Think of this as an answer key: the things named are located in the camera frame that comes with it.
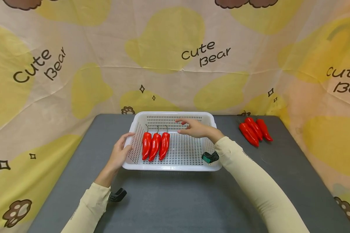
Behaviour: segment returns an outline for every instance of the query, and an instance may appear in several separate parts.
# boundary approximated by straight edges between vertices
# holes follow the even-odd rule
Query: black clip
[[[123,198],[126,196],[126,194],[127,194],[127,192],[124,189],[120,188],[115,194],[111,193],[109,195],[108,201],[112,202],[112,203],[118,203],[121,200],[123,200]]]
[[[212,163],[219,159],[219,155],[216,151],[213,154],[205,152],[202,154],[202,159],[207,163]]]

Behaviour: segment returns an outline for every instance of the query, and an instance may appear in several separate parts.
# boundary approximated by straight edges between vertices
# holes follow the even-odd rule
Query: right hand
[[[192,136],[194,138],[214,138],[215,136],[224,137],[224,135],[220,132],[220,130],[211,127],[209,125],[203,125],[198,120],[180,118],[176,119],[175,122],[181,122],[182,125],[189,124],[186,129],[178,130],[178,133]]]

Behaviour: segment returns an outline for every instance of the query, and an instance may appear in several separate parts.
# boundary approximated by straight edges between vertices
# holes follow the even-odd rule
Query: arm sleeve
[[[219,160],[258,210],[270,233],[308,233],[297,210],[271,176],[228,137],[215,144]]]
[[[61,233],[93,233],[101,216],[106,211],[110,193],[110,187],[92,183]]]

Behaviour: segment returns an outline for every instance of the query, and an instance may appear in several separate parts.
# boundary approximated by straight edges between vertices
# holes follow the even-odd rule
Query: white plastic basket
[[[202,154],[206,151],[212,154],[214,144],[208,138],[193,138],[188,135],[181,135],[177,131],[187,128],[188,124],[182,125],[175,122],[178,118],[193,118],[216,128],[214,117],[206,112],[171,112],[171,111],[144,111],[135,115],[129,132],[135,135],[127,138],[126,145],[131,145],[133,149],[129,152],[123,168],[128,170],[171,170],[171,171],[194,171],[194,172],[214,172],[219,170],[222,165],[219,161],[207,164],[202,160]],[[142,140],[146,126],[152,134],[157,132],[159,126],[159,134],[166,132],[170,134],[170,146],[166,157],[160,161],[158,153],[154,161],[149,162],[148,159],[143,161],[142,157]]]

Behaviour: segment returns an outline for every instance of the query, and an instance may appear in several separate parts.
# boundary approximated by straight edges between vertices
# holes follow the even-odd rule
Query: yellow blob pattern
[[[205,25],[199,13],[185,7],[160,10],[148,21],[144,32],[126,42],[126,53],[139,66],[157,73],[181,70],[185,50],[195,50],[204,39]]]
[[[244,106],[243,110],[250,112],[251,115],[278,116],[288,128],[290,119],[287,106],[288,104],[280,95],[274,93],[268,97],[268,94],[265,93],[251,99],[249,103]]]
[[[125,106],[130,106],[135,113],[141,111],[181,111],[180,108],[170,101],[148,90],[145,90],[144,93],[141,93],[140,90],[126,92],[121,97],[119,105],[122,109]]]
[[[350,176],[350,117],[314,117],[303,126],[303,140],[311,154]]]
[[[81,139],[79,135],[64,135],[8,162],[11,169],[0,171],[0,227],[6,222],[1,217],[17,200],[32,201],[21,222],[35,218]],[[29,154],[35,154],[36,159],[30,159]]]
[[[18,71],[25,73],[25,69],[31,72],[32,62],[30,49],[20,38],[0,27],[0,127],[18,114],[28,99],[34,77],[18,83],[13,75]]]
[[[194,105],[201,111],[219,111],[238,105],[244,99],[243,87],[247,73],[230,73],[214,79],[194,97]]]
[[[98,64],[84,64],[73,78],[72,112],[76,118],[83,119],[89,115],[95,105],[106,101],[111,95],[113,90],[104,83]]]
[[[333,21],[300,42],[286,46],[278,55],[285,72],[307,83],[322,83],[332,78],[328,69],[350,69],[350,18]]]
[[[303,0],[279,0],[267,8],[254,8],[250,4],[230,10],[234,19],[242,25],[262,34],[280,31],[296,14]]]
[[[42,1],[36,12],[43,17],[83,26],[102,24],[111,10],[111,0]]]

